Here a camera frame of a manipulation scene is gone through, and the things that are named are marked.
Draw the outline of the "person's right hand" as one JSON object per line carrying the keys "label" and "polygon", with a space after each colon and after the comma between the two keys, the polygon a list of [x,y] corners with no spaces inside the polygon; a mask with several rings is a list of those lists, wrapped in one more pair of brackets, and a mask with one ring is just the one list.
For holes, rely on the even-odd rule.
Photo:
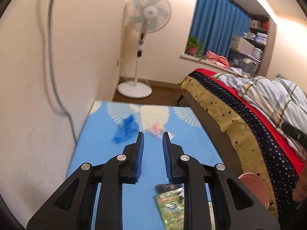
{"label": "person's right hand", "polygon": [[301,177],[297,182],[292,194],[293,201],[301,202],[307,195],[307,172],[306,167],[301,172]]}

